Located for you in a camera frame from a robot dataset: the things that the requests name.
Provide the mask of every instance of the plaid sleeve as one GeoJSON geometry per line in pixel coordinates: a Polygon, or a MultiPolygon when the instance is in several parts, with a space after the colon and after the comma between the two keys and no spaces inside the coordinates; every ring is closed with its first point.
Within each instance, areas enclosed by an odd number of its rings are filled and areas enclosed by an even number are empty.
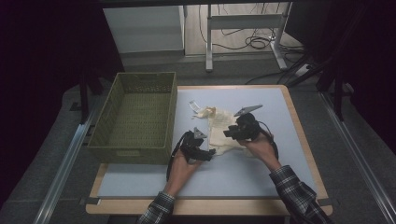
{"type": "Polygon", "coordinates": [[[290,166],[283,166],[270,174],[280,199],[292,216],[311,223],[333,223],[315,199],[317,194],[300,181],[290,166]]]}
{"type": "Polygon", "coordinates": [[[175,198],[165,192],[159,192],[148,210],[137,220],[138,224],[160,224],[172,215],[175,198]]]}

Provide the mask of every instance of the wooden floor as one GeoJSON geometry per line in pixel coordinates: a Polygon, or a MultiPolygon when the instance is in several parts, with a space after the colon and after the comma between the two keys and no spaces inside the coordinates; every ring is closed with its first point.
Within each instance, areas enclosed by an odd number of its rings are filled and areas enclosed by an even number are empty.
{"type": "MultiPolygon", "coordinates": [[[[274,14],[282,13],[287,3],[259,3],[259,4],[222,4],[212,5],[211,14],[214,15],[240,15],[240,14],[274,14]]],[[[207,5],[187,6],[187,18],[185,20],[185,53],[186,55],[205,54],[207,5]]],[[[246,45],[246,39],[255,36],[268,38],[272,35],[270,29],[246,29],[246,30],[215,30],[212,31],[212,43],[214,53],[239,53],[271,51],[268,41],[255,43],[254,46],[263,49],[255,49],[246,45]]],[[[297,40],[284,33],[281,44],[285,46],[301,46],[297,40]]]]}

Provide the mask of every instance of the basket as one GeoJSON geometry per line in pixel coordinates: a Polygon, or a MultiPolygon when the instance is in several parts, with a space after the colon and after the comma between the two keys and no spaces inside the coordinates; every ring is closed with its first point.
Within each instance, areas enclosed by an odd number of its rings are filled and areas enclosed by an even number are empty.
{"type": "Polygon", "coordinates": [[[87,149],[104,163],[167,164],[176,102],[175,73],[118,73],[87,149]]]}

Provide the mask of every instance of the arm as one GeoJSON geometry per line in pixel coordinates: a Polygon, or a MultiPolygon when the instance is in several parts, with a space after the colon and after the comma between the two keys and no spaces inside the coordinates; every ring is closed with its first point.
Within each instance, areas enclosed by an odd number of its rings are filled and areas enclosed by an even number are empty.
{"type": "Polygon", "coordinates": [[[179,150],[174,157],[169,180],[163,191],[158,193],[154,201],[148,206],[148,210],[137,220],[137,223],[164,223],[172,215],[177,194],[201,164],[202,161],[188,164],[183,153],[179,150]]]}
{"type": "Polygon", "coordinates": [[[333,223],[316,203],[317,194],[300,181],[291,167],[280,164],[264,134],[260,133],[254,141],[240,140],[238,143],[264,162],[271,171],[270,177],[276,191],[294,219],[307,223],[333,223]]]}

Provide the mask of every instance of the white wall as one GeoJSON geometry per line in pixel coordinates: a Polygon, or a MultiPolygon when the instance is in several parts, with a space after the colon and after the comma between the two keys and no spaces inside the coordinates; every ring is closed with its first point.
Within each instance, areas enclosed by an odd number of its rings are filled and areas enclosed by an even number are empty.
{"type": "Polygon", "coordinates": [[[182,50],[182,7],[104,9],[119,53],[182,50]]]}

